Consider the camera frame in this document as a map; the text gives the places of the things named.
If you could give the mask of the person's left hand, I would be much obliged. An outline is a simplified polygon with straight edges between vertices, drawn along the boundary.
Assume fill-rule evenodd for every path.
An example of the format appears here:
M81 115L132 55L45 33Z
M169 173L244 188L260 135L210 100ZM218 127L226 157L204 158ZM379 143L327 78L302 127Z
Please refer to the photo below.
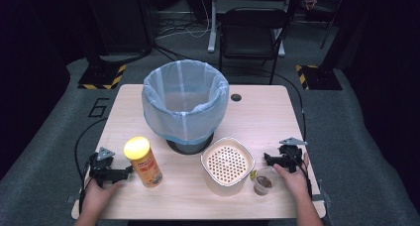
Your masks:
M112 196L122 186L120 181L111 186L102 188L94 178L91 178L85 189L85 197L82 203L82 215L98 216L110 202Z

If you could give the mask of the clear plastic cup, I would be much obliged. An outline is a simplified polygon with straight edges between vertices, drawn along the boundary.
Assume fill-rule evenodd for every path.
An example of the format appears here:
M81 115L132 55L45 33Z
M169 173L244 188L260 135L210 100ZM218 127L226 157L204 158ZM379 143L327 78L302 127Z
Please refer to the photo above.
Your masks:
M273 167L258 169L255 175L254 191L257 195L267 195L278 182L278 175Z

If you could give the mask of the person's right hand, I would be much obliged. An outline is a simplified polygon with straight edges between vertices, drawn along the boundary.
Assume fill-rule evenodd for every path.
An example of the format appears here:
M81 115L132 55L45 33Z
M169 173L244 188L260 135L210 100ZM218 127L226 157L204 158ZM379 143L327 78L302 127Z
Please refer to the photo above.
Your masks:
M311 200L307 183L307 167L309 166L308 154L303 154L303 163L301 168L296 172L289 172L287 169L282 168L280 165L275 164L273 167L284 179L286 186L290 190L296 201L303 199Z

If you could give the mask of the black folding chair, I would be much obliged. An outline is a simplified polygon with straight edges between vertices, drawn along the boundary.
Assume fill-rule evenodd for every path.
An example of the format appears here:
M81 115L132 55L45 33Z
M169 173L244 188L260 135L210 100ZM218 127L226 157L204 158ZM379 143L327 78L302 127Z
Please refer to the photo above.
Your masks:
M277 8L241 7L227 11L221 21L219 70L223 59L272 61L269 84L276 70L282 30L288 22L285 11Z

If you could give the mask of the yellow canister with yellow lid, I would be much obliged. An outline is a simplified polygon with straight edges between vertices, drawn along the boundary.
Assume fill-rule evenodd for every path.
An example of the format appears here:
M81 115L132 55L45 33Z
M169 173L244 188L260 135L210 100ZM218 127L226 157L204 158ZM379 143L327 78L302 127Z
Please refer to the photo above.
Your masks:
M161 183L162 173L147 138L130 139L123 152L145 187L156 187Z

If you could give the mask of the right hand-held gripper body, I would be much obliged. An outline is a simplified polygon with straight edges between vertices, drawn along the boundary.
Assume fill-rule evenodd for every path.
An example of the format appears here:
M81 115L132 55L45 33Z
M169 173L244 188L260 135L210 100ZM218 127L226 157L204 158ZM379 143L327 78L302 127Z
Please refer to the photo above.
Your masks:
M306 173L306 169L303 167L303 152L297 145L292 145L289 142L281 142L278 148L280 156L278 164L288 169L290 173L301 170Z

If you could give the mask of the beige strainer bowl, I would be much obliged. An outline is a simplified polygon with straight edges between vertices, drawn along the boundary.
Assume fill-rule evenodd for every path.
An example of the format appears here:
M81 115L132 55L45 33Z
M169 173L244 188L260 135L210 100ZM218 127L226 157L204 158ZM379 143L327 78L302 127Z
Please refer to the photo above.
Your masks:
M248 149L231 137L210 145L202 153L200 161L208 188L220 196L237 194L256 164Z

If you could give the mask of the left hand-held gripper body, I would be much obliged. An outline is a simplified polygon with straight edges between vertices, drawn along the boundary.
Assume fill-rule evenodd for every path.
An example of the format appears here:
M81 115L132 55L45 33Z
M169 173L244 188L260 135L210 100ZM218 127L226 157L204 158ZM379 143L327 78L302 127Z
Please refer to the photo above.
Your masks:
M114 152L101 147L89 158L89 176L94 178L99 186L102 186L105 181L116 182L116 179L112 178L113 170L111 169L114 155Z

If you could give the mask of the hazard-striped stand base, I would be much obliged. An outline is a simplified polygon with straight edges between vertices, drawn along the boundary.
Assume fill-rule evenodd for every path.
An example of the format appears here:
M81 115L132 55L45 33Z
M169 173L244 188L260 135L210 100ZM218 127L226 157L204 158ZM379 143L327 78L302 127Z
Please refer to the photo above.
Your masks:
M122 79L125 65L103 64L90 65L78 81L78 87L83 89L114 89Z
M332 70L323 70L317 65L297 65L295 68L305 90L342 90Z

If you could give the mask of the black tripod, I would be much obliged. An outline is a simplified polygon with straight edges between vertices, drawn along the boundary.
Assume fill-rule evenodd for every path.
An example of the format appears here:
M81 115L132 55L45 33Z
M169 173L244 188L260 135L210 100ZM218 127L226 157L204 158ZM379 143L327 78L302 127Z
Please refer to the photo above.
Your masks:
M326 33L323 37L323 40L322 40L322 43L321 43L321 46L320 46L321 50L323 50L325 45L326 45L327 39L328 39L328 37L331 33L332 27L333 27L334 22L335 22L337 12L338 12L338 7L336 7L336 9L333 12L330 12L331 15L329 16L329 20L327 22Z

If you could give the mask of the grey table bracket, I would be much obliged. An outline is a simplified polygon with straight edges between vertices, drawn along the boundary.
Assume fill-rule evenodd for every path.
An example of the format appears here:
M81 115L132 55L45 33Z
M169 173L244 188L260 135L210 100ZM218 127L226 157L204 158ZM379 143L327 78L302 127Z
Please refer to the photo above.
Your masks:
M318 179L317 180L317 185L318 185L318 188L319 188L319 193L317 193L317 194L313 193L312 194L312 200L313 201L322 201L324 203L325 207L327 209L329 209L331 207L332 199L323 187L323 180Z

